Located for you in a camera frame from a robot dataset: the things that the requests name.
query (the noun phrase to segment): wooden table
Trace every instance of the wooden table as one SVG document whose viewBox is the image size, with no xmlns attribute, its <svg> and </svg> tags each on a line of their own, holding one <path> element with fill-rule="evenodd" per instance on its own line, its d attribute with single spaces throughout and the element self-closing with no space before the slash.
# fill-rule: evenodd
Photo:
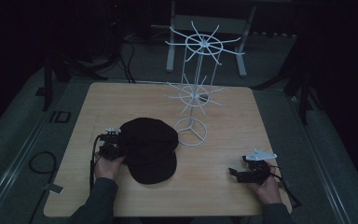
<svg viewBox="0 0 358 224">
<path fill-rule="evenodd" d="M 106 128 L 119 128 L 140 117 L 161 119 L 174 126 L 188 118 L 181 114 L 185 104 L 179 90 L 166 84 L 94 83 L 81 109 L 55 184 L 63 194 L 50 193 L 44 213 L 48 217 L 69 217 L 89 196 L 90 157 L 94 139 Z M 261 204 L 245 186 L 237 183 L 228 167 L 244 171 L 241 157 L 255 148 L 272 152 L 255 98 L 248 88 L 225 87 L 213 92 L 193 115 L 207 127 L 208 136 L 197 147 L 179 144 L 175 174 L 155 185 L 142 185 L 120 168 L 115 201 L 116 217 L 250 216 L 261 213 Z M 180 133 L 186 140 L 191 133 Z M 287 194 L 283 202 L 291 212 Z"/>
</svg>

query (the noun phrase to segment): rotating display rack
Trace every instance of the rotating display rack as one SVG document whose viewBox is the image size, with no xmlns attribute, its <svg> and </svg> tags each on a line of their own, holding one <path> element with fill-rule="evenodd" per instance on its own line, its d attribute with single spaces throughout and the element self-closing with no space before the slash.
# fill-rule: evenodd
<svg viewBox="0 0 358 224">
<path fill-rule="evenodd" d="M 216 104 L 216 105 L 222 105 L 219 104 L 213 100 L 211 100 L 211 93 L 216 91 L 221 91 L 223 88 L 220 88 L 218 90 L 212 91 L 212 85 L 214 80 L 214 75 L 216 73 L 217 65 L 222 65 L 219 62 L 220 55 L 222 52 L 228 52 L 231 54 L 243 54 L 243 52 L 238 53 L 231 50 L 224 49 L 224 44 L 230 43 L 230 42 L 236 42 L 240 40 L 241 38 L 235 39 L 235 40 L 227 40 L 227 41 L 220 41 L 214 35 L 219 29 L 219 26 L 217 25 L 216 29 L 213 31 L 211 35 L 204 35 L 200 34 L 198 30 L 196 29 L 193 22 L 191 22 L 191 25 L 193 26 L 193 29 L 195 31 L 195 34 L 193 35 L 184 35 L 181 34 L 171 27 L 172 32 L 181 35 L 186 38 L 185 43 L 170 43 L 166 41 L 168 45 L 175 45 L 175 46 L 185 46 L 185 58 L 183 62 L 183 70 L 182 70 L 182 80 L 180 83 L 181 87 L 177 87 L 171 83 L 168 83 L 170 86 L 176 88 L 179 90 L 178 96 L 168 96 L 170 98 L 176 98 L 180 99 L 186 106 L 181 114 L 183 114 L 188 108 L 190 108 L 190 115 L 188 118 L 179 120 L 175 126 L 174 129 L 178 133 L 183 132 L 191 132 L 197 136 L 198 141 L 195 143 L 188 143 L 184 140 L 179 140 L 179 142 L 186 146 L 198 146 L 199 144 L 203 143 L 208 135 L 208 130 L 205 126 L 205 124 L 199 120 L 194 118 L 193 116 L 193 110 L 195 107 L 200 108 L 203 115 L 206 116 L 206 113 L 204 109 L 202 108 L 204 105 L 208 103 Z M 198 55 L 197 60 L 197 66 L 195 71 L 195 77 L 194 82 L 190 83 L 186 77 L 186 64 L 190 62 L 190 60 Z M 209 84 L 209 87 L 204 85 L 204 82 L 206 80 L 205 76 L 202 81 L 200 82 L 200 74 L 201 74 L 201 68 L 203 66 L 203 57 L 204 56 L 211 56 L 214 60 L 214 70 L 212 74 L 211 83 Z M 200 126 L 200 129 L 195 129 L 195 125 Z"/>
</svg>

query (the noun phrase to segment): dark sleeve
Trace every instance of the dark sleeve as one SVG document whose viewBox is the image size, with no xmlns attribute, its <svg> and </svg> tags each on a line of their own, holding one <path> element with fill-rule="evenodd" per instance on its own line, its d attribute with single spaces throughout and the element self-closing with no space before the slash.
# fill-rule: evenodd
<svg viewBox="0 0 358 224">
<path fill-rule="evenodd" d="M 68 224 L 105 224 L 113 221 L 113 203 L 118 186 L 114 180 L 97 178 L 86 203 L 79 207 Z"/>
<path fill-rule="evenodd" d="M 283 203 L 266 204 L 263 207 L 264 224 L 295 223 Z"/>
</svg>

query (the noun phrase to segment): black cable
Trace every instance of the black cable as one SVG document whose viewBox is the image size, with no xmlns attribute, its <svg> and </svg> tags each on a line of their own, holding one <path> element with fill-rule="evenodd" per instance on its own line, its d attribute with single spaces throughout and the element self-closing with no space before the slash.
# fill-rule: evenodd
<svg viewBox="0 0 358 224">
<path fill-rule="evenodd" d="M 293 205 L 293 208 L 298 208 L 299 206 L 302 206 L 302 203 L 298 200 L 298 198 L 289 190 L 289 188 L 287 187 L 286 183 L 283 180 L 283 175 L 282 176 L 278 176 L 275 175 L 273 173 L 271 173 L 271 175 L 277 177 L 278 179 L 280 179 L 283 183 L 283 187 L 286 190 L 287 195 L 295 202 L 295 205 Z"/>
<path fill-rule="evenodd" d="M 123 66 L 124 66 L 123 69 L 124 69 L 124 73 L 125 73 L 125 75 L 127 77 L 127 80 L 129 81 L 129 83 L 135 83 L 135 79 L 132 77 L 131 70 L 130 70 L 130 64 L 131 64 L 131 61 L 132 61 L 133 54 L 135 52 L 135 47 L 129 41 L 123 40 L 123 42 L 131 46 L 132 52 L 131 52 L 131 55 L 130 55 L 130 58 L 129 58 L 129 61 L 128 61 L 127 64 L 125 63 L 125 61 L 124 61 L 124 59 L 123 59 L 121 54 L 120 54 L 120 60 L 121 60 L 121 63 L 123 64 Z"/>
<path fill-rule="evenodd" d="M 91 160 L 89 161 L 89 193 L 91 193 L 92 188 L 94 187 L 94 168 L 95 168 L 95 148 L 97 147 L 97 142 L 101 138 L 100 135 L 98 135 L 94 140 L 94 145 L 92 146 L 92 155 Z"/>
<path fill-rule="evenodd" d="M 38 157 L 39 155 L 42 155 L 42 154 L 49 154 L 51 156 L 51 158 L 53 159 L 53 167 L 51 170 L 49 171 L 38 171 L 36 170 L 34 167 L 33 167 L 33 161 L 36 157 Z M 37 173 L 37 174 L 40 174 L 40 175 L 47 175 L 47 174 L 50 174 L 50 177 L 48 178 L 48 183 L 50 184 L 53 177 L 54 177 L 54 173 L 56 172 L 57 170 L 57 159 L 56 157 L 54 156 L 54 154 L 52 154 L 51 152 L 49 151 L 42 151 L 42 152 L 39 152 L 37 154 L 35 154 L 28 162 L 28 166 L 29 168 L 31 169 L 31 171 L 33 171 L 34 173 Z M 36 211 L 38 209 L 38 207 L 40 206 L 45 194 L 46 194 L 47 190 L 44 189 L 43 190 L 43 193 L 40 195 L 40 198 L 39 200 L 37 201 L 37 204 L 36 204 L 36 207 L 34 208 L 34 211 L 31 215 L 31 218 L 29 220 L 29 224 L 31 224 L 33 221 L 34 221 L 34 215 L 36 214 Z"/>
</svg>

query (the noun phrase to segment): black hat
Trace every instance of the black hat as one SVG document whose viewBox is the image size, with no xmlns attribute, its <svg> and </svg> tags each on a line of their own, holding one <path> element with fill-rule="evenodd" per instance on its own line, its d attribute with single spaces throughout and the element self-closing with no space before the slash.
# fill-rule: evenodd
<svg viewBox="0 0 358 224">
<path fill-rule="evenodd" d="M 159 119 L 138 118 L 120 127 L 118 145 L 127 151 L 132 177 L 141 184 L 156 184 L 176 170 L 178 133 Z"/>
</svg>

